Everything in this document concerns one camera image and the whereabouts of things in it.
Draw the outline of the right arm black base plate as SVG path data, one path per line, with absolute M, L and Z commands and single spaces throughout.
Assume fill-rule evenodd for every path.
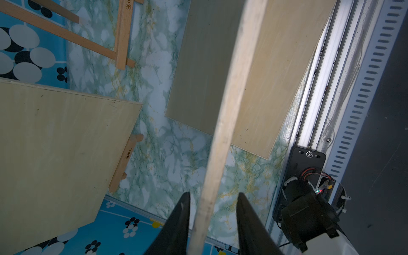
M 274 208 L 273 219 L 275 222 L 282 220 L 281 210 L 287 206 L 288 202 L 284 195 L 284 183 L 291 177 L 297 177 L 301 179 L 304 176 L 306 170 L 323 170 L 324 163 L 326 161 L 326 155 L 316 150 L 307 149 L 304 147 L 294 146 L 289 155 L 289 160 L 284 171 L 283 183 L 280 186 L 278 192 L 278 200 Z

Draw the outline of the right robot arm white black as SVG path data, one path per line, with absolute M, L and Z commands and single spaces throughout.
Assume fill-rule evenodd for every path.
M 302 255 L 357 255 L 338 225 L 338 213 L 307 181 L 290 177 L 275 222 Z

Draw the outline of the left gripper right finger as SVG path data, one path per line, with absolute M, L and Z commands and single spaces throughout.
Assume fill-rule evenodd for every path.
M 282 255 L 244 193 L 237 200 L 240 255 Z

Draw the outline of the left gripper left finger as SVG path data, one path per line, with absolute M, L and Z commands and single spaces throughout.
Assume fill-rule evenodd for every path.
M 186 255 L 190 221 L 190 192 L 185 192 L 144 255 Z

